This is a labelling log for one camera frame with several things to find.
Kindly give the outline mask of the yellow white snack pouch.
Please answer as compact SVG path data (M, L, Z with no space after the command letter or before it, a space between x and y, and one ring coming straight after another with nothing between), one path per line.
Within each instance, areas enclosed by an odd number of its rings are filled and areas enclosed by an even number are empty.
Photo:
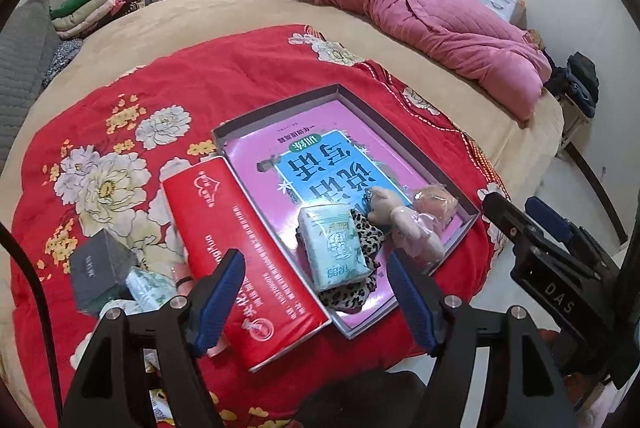
M130 269L125 283L143 312L156 311L176 296L176 286L171 278L136 266Z

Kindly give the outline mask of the leopard print scrunchie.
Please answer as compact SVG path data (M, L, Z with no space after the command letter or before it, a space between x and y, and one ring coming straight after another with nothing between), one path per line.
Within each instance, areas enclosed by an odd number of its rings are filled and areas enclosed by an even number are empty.
M385 233L356 209L322 204L299 211L296 238L322 304L338 312L360 311L378 287L375 257Z

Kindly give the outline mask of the bagged beige sponge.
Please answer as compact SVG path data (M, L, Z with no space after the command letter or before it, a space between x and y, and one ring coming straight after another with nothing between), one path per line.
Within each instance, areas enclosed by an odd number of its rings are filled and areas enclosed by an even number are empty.
M413 194L413 207L420 214L429 214L439 232L446 229L457 212L459 200L442 184L428 184Z

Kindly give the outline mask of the beige bear pink dress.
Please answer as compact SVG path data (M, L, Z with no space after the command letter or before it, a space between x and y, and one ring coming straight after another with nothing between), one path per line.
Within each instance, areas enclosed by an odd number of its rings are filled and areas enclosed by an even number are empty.
M368 188L367 200L368 220L376 226L388 226L394 245L422 269L445 258L445 247L437 234L433 216L405 206L395 191L382 186Z

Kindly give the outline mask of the mint green tissue packet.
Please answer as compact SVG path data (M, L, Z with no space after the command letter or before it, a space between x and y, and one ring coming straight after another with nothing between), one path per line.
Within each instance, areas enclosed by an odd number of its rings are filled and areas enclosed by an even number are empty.
M371 273L349 206L320 204L300 208L298 232L317 292L359 283Z

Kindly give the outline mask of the red tissue pack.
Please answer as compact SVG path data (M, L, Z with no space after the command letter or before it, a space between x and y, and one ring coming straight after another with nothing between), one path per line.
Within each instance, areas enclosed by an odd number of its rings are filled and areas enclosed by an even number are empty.
M213 334L226 337L247 370L256 372L330 324L224 158L186 168L162 188L194 278L224 267L213 300L227 318Z

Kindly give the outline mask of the white floral scrunchie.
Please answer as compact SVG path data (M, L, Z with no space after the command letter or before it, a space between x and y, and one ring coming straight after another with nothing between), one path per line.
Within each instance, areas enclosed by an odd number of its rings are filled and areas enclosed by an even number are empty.
M140 306L140 304L137 303L136 300L114 299L104 304L99 313L99 319L102 320L102 318L104 318L107 312L111 309L120 309L126 315L135 315L144 312L143 308Z

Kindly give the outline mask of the beige bed sheet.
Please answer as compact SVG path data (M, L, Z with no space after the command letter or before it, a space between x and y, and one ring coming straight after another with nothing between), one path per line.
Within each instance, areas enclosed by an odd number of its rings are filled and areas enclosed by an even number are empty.
M515 197L532 182L532 195L560 144L562 110L545 88L522 122L477 82L335 6L165 0L108 24L36 99L1 174L1 222L46 293L63 396L70 357L96 326L76 310L70 255L117 226L149 267L170 265L180 237L160 175L213 156L220 124L331 84L393 124L475 206L496 188ZM1 281L1 373L34 425L56 427L34 296L2 248ZM255 373L231 348L200 367L224 423L258 427L282 425L329 382L419 353L396 309L352 340L329 324Z

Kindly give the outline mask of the dark grey small box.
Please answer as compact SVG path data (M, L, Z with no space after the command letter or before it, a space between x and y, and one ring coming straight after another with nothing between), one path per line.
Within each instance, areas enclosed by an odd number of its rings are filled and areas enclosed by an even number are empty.
M70 278L76 309L98 316L115 299L131 299L126 285L136 255L107 230L99 230L70 256Z

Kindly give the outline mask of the dark clothes on chair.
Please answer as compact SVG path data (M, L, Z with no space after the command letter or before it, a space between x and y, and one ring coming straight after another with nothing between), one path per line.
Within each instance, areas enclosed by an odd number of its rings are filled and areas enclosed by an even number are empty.
M552 96L567 96L588 119L596 114L600 81L594 63L576 51L564 67L554 66L544 84Z

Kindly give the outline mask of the pink quilted duvet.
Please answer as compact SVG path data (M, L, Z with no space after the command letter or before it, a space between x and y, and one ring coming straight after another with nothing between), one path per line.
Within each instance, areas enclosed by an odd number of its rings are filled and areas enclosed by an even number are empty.
M527 32L480 0L314 0L371 21L460 77L477 82L526 122L551 67Z

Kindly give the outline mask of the red floral blanket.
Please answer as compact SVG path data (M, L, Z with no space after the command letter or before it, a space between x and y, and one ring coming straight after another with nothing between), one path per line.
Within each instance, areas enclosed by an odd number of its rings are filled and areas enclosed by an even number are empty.
M220 124L213 130L216 150L201 162L224 158L238 178L247 197L285 250L300 276L309 285L296 243L300 208L318 204L361 207L367 189L387 186L404 200L410 200L427 176L436 176L462 194L471 209L457 216L451 231L461 240L436 269L435 281L443 292L470 299L483 287L496 251L495 240L478 208L464 195L446 171L409 141L402 133L341 84L331 84L297 96L256 108ZM174 218L162 188L171 174L160 175L162 202L176 230ZM117 226L108 226L113 236ZM114 236L122 243L124 234ZM186 261L181 252L167 262L149 263L134 248L125 245L145 269L168 273L173 263Z

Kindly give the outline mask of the grey quilted headboard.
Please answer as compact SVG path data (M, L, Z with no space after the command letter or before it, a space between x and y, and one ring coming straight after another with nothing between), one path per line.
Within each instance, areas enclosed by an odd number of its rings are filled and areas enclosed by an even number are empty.
M44 76L60 43L50 18L49 0L25 1L1 31L1 167L42 91Z

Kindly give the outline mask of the stack of folded blankets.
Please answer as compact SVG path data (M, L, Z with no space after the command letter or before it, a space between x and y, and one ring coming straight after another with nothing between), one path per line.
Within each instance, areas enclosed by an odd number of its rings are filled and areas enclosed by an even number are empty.
M160 0L67 0L50 10L50 18L62 40L84 39L157 1Z

